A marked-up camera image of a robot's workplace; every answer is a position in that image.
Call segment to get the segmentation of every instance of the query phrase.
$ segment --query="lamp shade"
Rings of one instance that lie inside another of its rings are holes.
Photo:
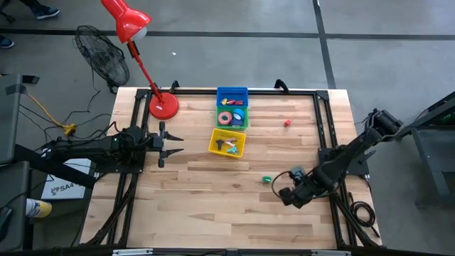
[[[103,6],[115,18],[116,31],[121,43],[125,43],[151,22],[151,17],[129,8],[124,0],[101,0]]]

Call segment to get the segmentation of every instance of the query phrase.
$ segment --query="person's foot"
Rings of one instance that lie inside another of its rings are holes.
[[[0,49],[8,49],[14,46],[14,42],[6,37],[0,36]]]
[[[39,6],[39,8],[32,9],[33,15],[35,15],[36,19],[45,19],[55,17],[60,13],[59,9],[47,7],[47,6]]]

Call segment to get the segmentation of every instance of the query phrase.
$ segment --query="yellow cable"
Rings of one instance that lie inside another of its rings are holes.
[[[53,118],[47,109],[31,94],[27,94],[43,111],[44,113],[54,122],[54,124],[58,125],[59,127],[62,127],[63,130],[65,130],[65,135],[71,135],[76,131],[76,124],[61,124],[55,118]]]

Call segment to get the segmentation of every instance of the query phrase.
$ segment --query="concrete floor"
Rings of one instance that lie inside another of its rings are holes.
[[[150,31],[318,32],[311,0],[128,2],[152,15]],[[327,33],[455,34],[455,2],[450,0],[319,2]],[[9,25],[0,19],[0,28],[73,30],[88,24],[114,30],[114,20],[98,1],[42,3],[61,9],[61,16],[34,21],[21,3],[12,3],[7,11],[18,21]],[[0,73],[40,76],[41,81],[28,86],[28,91],[44,102],[57,119],[64,119],[71,110],[86,108],[95,92],[91,70],[78,49],[73,48],[72,36],[5,36],[15,40],[16,46],[0,52]],[[110,39],[127,53],[116,37]],[[137,44],[145,66],[160,86],[178,80],[182,86],[271,87],[274,80],[281,78],[289,87],[328,88],[317,38],[146,37]],[[377,107],[409,124],[424,108],[454,90],[455,41],[331,39],[327,44],[336,87],[348,90],[356,121]],[[146,86],[136,63],[127,58],[127,64],[132,74],[127,86]],[[111,112],[114,95],[97,75],[95,86],[101,93],[91,112],[75,115],[72,122]],[[21,102],[38,110],[26,97]],[[48,126],[30,116],[42,127]],[[77,134],[88,135],[104,128],[108,121],[107,117],[97,119],[78,128]],[[44,143],[43,132],[23,117],[18,132],[18,142],[29,148]],[[50,134],[54,138],[61,136],[58,130]],[[384,244],[394,249],[455,254],[455,211],[419,210],[414,206],[416,199],[432,193],[433,188],[413,140],[381,144],[377,151],[369,166]],[[69,245],[81,217],[75,213],[39,225],[36,246]]]

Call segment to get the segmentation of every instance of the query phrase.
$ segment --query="fan guard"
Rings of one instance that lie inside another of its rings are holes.
[[[93,26],[78,26],[75,34],[76,46],[92,69],[112,87],[126,85],[129,80],[129,69],[125,63],[123,51],[111,40],[103,36]]]

